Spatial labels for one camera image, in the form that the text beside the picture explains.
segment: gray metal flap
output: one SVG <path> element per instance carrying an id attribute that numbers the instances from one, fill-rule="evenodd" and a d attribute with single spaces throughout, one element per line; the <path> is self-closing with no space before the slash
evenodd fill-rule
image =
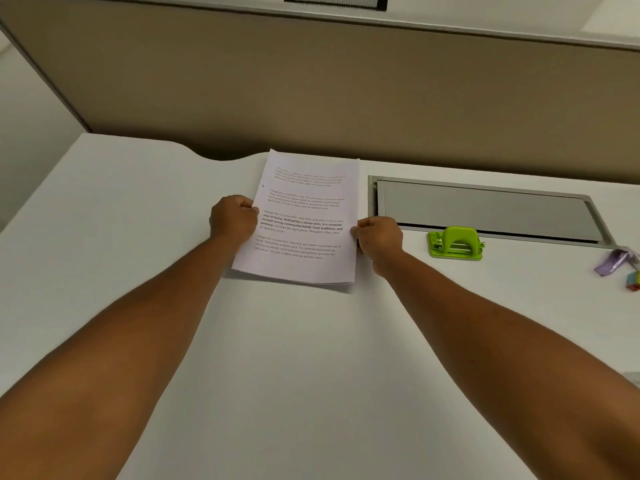
<path id="1" fill-rule="evenodd" d="M 377 215 L 406 228 L 472 227 L 507 239 L 614 244 L 588 196 L 371 177 Z"/>

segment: printed document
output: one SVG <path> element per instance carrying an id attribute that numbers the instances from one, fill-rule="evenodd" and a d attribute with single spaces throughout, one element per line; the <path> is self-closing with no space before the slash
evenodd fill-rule
<path id="1" fill-rule="evenodd" d="M 327 160 L 269 153 L 253 201 L 258 227 L 233 269 L 304 283 L 354 281 L 360 162 Z"/>

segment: colorful cube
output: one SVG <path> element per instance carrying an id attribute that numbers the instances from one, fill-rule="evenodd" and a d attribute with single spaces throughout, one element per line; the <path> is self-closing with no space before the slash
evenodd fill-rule
<path id="1" fill-rule="evenodd" d="M 634 271 L 627 276 L 627 288 L 631 291 L 640 290 L 640 271 Z"/>

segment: person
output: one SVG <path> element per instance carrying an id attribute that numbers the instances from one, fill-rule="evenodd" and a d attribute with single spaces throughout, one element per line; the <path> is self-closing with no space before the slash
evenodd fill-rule
<path id="1" fill-rule="evenodd" d="M 101 311 L 2 396 L 0 478 L 116 478 L 223 270 L 255 230 L 252 205 L 220 200 L 206 241 Z M 468 400 L 539 479 L 640 478 L 640 390 L 631 382 L 406 253 L 393 219 L 360 220 L 352 234 Z"/>

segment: green hole punch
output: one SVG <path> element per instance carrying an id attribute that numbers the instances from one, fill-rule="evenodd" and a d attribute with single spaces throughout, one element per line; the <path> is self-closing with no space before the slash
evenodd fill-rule
<path id="1" fill-rule="evenodd" d="M 444 232 L 427 234 L 429 254 L 435 258 L 466 259 L 480 261 L 484 242 L 471 227 L 447 227 Z"/>

